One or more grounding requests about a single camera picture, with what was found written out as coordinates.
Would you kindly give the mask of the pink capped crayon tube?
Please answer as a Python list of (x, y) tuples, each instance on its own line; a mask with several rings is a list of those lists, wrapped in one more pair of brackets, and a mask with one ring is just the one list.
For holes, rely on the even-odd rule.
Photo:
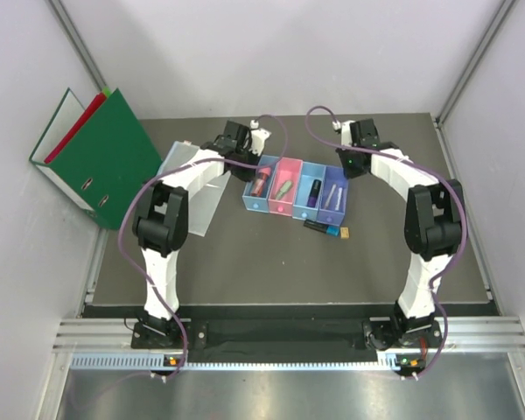
[(270, 168), (262, 168), (256, 173), (250, 195), (253, 197), (260, 197), (263, 194), (264, 188), (268, 183), (271, 175)]

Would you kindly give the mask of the white peach pencil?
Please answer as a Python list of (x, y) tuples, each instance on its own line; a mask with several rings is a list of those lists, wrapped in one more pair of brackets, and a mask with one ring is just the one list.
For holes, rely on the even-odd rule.
[(326, 199), (325, 199), (325, 204), (324, 204), (324, 209), (328, 209), (329, 206), (330, 206), (330, 203), (333, 199), (333, 195), (334, 195), (334, 192), (337, 188), (337, 185), (336, 184), (332, 184), (328, 194), (326, 195)]

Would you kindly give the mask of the white blue whiteboard marker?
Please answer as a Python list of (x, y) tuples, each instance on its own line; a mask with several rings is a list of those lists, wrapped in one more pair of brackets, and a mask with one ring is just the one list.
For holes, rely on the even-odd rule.
[(340, 207), (342, 204), (343, 192), (344, 192), (344, 189), (340, 187), (335, 195), (334, 210), (336, 212), (340, 210)]

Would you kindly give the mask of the light blue drawer bin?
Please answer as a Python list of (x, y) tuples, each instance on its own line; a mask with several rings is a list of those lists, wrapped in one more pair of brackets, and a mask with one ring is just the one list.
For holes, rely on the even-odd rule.
[[(317, 219), (319, 212), (319, 201), (321, 198), (325, 174), (326, 167), (323, 164), (316, 164), (306, 161), (303, 162), (298, 181), (296, 197), (293, 203), (293, 219), (302, 221), (306, 219), (315, 221)], [(320, 179), (322, 181), (322, 186), (320, 195), (318, 197), (317, 206), (315, 208), (310, 208), (306, 206), (306, 203), (312, 186), (312, 181), (314, 179)]]
[(263, 168), (255, 172), (255, 178), (246, 184), (241, 196), (248, 211), (265, 214), (270, 211), (270, 189), (278, 160), (275, 156), (262, 155), (259, 165)]

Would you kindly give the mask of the pink drawer bin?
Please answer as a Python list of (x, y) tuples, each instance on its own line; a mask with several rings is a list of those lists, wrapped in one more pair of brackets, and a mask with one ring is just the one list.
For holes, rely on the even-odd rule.
[(274, 178), (269, 190), (269, 212), (291, 217), (297, 194), (303, 161), (284, 157), (274, 170)]

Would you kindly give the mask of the green highlighter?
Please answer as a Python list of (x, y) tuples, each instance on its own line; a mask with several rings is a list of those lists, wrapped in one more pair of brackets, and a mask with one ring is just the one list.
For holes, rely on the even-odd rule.
[(291, 180), (284, 181), (276, 191), (275, 200), (281, 200), (292, 188), (293, 182)]

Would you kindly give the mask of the clear mesh zipper pouch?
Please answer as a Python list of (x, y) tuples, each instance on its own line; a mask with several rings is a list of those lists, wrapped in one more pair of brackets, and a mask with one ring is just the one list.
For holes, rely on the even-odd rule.
[[(186, 164), (196, 155), (199, 149), (199, 146), (190, 142), (174, 142), (157, 173), (167, 172)], [(201, 237), (206, 235), (230, 177), (231, 173), (228, 171), (218, 178), (214, 178), (190, 198), (190, 234)]]

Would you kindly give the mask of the purple capped black highlighter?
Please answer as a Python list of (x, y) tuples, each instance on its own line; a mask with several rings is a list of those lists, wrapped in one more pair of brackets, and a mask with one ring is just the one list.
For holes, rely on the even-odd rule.
[(311, 184), (308, 200), (306, 203), (307, 207), (315, 208), (318, 203), (322, 181), (320, 179), (314, 179)]

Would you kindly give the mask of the blue capped black highlighter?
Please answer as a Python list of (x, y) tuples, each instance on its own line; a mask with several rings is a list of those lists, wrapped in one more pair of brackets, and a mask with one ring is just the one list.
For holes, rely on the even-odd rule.
[(304, 227), (309, 228), (311, 230), (331, 235), (331, 236), (339, 236), (340, 235), (340, 228), (333, 225), (328, 225), (325, 223), (321, 223), (315, 220), (305, 220), (304, 221)]

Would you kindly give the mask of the purple drawer bin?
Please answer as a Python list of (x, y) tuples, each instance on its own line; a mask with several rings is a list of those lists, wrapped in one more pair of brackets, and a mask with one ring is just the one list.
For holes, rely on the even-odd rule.
[(318, 204), (317, 221), (339, 227), (347, 209), (348, 179), (343, 169), (327, 165)]

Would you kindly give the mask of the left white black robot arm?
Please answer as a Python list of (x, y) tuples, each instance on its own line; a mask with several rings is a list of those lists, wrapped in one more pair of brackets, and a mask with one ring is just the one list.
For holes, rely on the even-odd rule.
[(252, 180), (269, 137), (256, 120), (249, 126), (228, 121), (222, 134), (193, 149), (181, 171), (157, 179), (137, 201), (132, 232), (145, 261), (147, 297), (144, 315), (134, 327), (134, 348), (182, 343), (176, 277), (179, 251), (189, 233), (190, 201), (226, 172)]

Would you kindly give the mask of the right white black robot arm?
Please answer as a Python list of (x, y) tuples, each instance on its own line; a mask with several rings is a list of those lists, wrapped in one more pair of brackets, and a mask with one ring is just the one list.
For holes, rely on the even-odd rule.
[(403, 291), (387, 324), (367, 327), (367, 341), (378, 350), (408, 347), (434, 328), (435, 300), (441, 276), (463, 239), (461, 184), (440, 181), (418, 168), (396, 145), (383, 143), (371, 119), (332, 123), (340, 134), (336, 149), (344, 175), (371, 174), (406, 203), (403, 235), (411, 256)]

